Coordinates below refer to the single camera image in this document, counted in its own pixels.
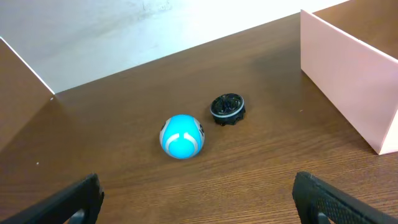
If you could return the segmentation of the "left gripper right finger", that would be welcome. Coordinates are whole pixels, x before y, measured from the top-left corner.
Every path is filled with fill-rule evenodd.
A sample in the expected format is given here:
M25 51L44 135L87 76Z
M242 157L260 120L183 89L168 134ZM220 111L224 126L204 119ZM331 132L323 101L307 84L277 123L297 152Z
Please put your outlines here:
M292 197L302 223L397 224L397 219L342 192L313 174L296 174Z

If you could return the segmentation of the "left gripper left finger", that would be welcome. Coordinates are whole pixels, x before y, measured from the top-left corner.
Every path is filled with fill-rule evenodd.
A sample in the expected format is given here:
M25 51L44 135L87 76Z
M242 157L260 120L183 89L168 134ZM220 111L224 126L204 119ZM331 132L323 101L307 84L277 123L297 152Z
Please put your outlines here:
M2 223L95 223L103 200L98 175L90 174Z

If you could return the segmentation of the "blue robot ball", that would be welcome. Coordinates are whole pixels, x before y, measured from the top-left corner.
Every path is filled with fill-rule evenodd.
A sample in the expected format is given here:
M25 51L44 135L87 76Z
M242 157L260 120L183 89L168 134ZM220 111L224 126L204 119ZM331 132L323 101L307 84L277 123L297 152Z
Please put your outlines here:
M188 114L178 114L164 123L159 141L168 156L189 159L203 148L205 132L199 120Z

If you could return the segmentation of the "black round wheel cap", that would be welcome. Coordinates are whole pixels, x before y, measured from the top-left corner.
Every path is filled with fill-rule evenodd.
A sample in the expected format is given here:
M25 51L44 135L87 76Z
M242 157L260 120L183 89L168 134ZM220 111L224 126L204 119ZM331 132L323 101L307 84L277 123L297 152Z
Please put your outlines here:
M211 103L210 112L216 124L235 125L244 119L246 112L244 98L235 93L221 95Z

